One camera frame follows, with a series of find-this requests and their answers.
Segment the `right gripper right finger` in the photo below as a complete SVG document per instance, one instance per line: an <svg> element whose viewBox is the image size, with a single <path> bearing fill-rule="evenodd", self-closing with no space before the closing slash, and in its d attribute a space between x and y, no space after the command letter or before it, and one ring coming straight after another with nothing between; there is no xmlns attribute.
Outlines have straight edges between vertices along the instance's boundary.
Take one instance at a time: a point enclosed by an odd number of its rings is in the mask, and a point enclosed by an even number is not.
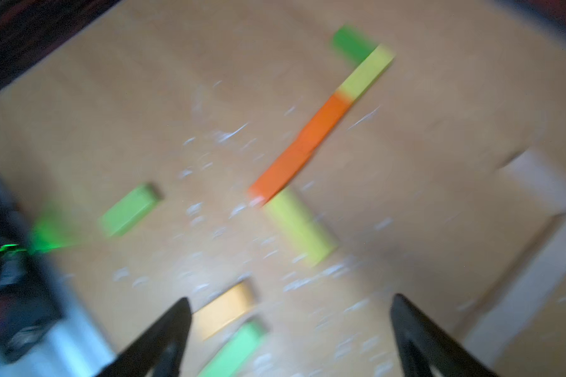
<svg viewBox="0 0 566 377"><path fill-rule="evenodd" d="M390 318L405 376L496 376L405 295L394 295Z"/></svg>

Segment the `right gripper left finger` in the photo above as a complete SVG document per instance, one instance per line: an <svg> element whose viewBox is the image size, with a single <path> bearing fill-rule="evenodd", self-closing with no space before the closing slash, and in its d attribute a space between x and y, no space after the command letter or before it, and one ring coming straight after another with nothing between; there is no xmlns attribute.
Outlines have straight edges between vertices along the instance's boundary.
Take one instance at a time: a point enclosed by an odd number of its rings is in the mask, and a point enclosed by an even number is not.
<svg viewBox="0 0 566 377"><path fill-rule="evenodd" d="M100 376L178 376L192 325L188 298L181 298L147 328Z"/></svg>

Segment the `yellow block small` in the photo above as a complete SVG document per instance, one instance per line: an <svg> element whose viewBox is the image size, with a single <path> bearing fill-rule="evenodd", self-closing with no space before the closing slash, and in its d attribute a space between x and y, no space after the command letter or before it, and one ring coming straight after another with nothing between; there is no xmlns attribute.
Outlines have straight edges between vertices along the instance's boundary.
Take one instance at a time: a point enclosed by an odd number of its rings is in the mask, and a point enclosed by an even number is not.
<svg viewBox="0 0 566 377"><path fill-rule="evenodd" d="M256 294L249 279L239 281L193 314L195 332L201 340L207 340L251 312L255 305Z"/></svg>

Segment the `natural wood block long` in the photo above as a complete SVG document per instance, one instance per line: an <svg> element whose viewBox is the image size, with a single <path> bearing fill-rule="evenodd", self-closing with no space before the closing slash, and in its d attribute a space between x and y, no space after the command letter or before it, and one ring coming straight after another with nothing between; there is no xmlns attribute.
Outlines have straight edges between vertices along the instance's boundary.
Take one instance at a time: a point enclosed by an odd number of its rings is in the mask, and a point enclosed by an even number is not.
<svg viewBox="0 0 566 377"><path fill-rule="evenodd" d="M559 227L511 274L500 295L479 315L463 341L492 368L505 348L544 307L566 275L566 215Z"/></svg>

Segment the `natural wood block printed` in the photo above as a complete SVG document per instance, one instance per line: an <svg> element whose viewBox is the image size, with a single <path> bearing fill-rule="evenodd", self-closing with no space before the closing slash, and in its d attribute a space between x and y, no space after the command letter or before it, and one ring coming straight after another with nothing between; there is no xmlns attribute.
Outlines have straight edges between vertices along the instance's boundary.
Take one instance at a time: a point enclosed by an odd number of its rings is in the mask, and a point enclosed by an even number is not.
<svg viewBox="0 0 566 377"><path fill-rule="evenodd" d="M498 169L550 215L566 214L566 173L536 149L516 152Z"/></svg>

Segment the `yellow-green block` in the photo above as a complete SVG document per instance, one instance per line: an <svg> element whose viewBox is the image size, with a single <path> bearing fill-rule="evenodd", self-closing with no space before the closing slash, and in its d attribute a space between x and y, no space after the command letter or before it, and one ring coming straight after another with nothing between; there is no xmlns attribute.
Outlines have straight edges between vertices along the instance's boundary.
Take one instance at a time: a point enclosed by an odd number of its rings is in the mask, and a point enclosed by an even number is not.
<svg viewBox="0 0 566 377"><path fill-rule="evenodd" d="M336 89L335 95L351 104L357 101L393 62L396 55L379 45Z"/></svg>

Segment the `dark green block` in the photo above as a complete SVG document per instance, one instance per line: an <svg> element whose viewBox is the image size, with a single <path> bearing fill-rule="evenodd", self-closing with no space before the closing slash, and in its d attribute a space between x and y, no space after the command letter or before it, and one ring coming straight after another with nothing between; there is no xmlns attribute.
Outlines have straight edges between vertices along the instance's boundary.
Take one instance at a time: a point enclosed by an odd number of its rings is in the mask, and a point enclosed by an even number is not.
<svg viewBox="0 0 566 377"><path fill-rule="evenodd" d="M330 40L330 45L354 65L359 65L377 48L377 44L350 25L342 26Z"/></svg>

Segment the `dark orange block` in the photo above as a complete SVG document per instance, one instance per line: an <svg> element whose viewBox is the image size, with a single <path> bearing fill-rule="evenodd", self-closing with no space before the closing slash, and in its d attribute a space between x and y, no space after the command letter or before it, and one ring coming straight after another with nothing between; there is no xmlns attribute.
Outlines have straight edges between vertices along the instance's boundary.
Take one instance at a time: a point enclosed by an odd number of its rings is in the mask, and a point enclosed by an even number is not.
<svg viewBox="0 0 566 377"><path fill-rule="evenodd" d="M352 104L352 99L337 90L301 130L296 143L306 152L317 149L346 115Z"/></svg>

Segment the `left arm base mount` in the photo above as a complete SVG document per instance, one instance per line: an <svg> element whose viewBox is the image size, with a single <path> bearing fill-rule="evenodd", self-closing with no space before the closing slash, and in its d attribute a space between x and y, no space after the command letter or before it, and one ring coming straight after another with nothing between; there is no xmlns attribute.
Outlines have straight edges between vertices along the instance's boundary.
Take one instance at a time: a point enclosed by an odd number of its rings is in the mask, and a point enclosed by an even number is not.
<svg viewBox="0 0 566 377"><path fill-rule="evenodd" d="M8 364L23 358L63 318L30 251L17 213L0 203L0 354Z"/></svg>

